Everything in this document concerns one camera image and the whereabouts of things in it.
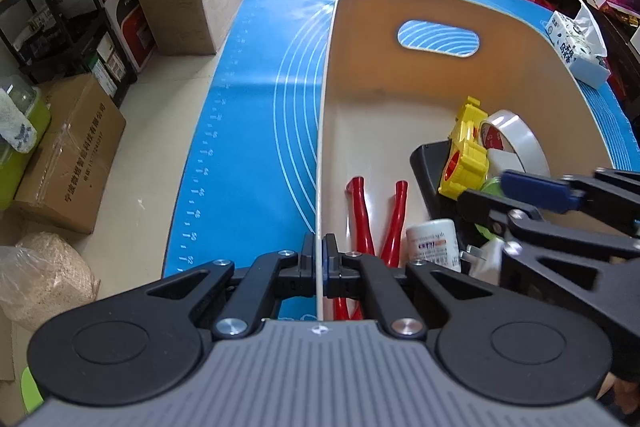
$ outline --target yellow toy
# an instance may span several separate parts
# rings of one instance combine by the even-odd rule
[[[480,101],[468,96],[456,116],[456,125],[449,134],[451,150],[449,161],[442,172],[438,192],[457,200],[467,188],[478,190],[484,183],[489,160],[486,149],[476,142],[480,123],[487,113],[480,109]]]

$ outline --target plastic bag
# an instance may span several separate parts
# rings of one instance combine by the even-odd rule
[[[42,232],[0,247],[0,307],[35,331],[50,318],[93,302],[100,281],[64,239]]]

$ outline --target white cloth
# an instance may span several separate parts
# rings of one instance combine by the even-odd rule
[[[35,127],[3,89],[0,89],[0,136],[22,154],[30,152],[38,139]]]

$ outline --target green container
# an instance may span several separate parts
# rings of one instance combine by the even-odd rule
[[[37,87],[33,89],[36,92],[36,97],[25,113],[25,116],[35,127],[38,140],[31,152],[27,154],[21,154],[11,146],[5,147],[4,150],[0,147],[0,210],[6,209],[14,199],[24,170],[27,168],[27,163],[29,163],[31,155],[34,150],[36,150],[40,140],[42,140],[44,132],[47,130],[49,122],[51,121],[51,113],[49,109],[47,109],[42,93]]]

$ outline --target pliers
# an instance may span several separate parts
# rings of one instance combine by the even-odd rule
[[[402,227],[404,226],[404,215],[406,212],[406,195],[408,183],[404,180],[396,182],[396,201],[394,210],[391,214],[389,227],[386,231],[384,245],[380,259],[389,268],[397,268],[400,263],[400,242],[402,237]],[[371,229],[369,227],[369,213],[367,212],[367,203],[364,198],[364,178],[357,176],[347,184],[347,193],[353,200],[353,216],[355,222],[356,244],[355,250],[360,253],[375,255],[373,239],[371,238]],[[361,320],[362,310],[360,305],[356,306],[351,317],[347,308],[347,299],[340,297],[334,299],[334,320],[345,321]]]

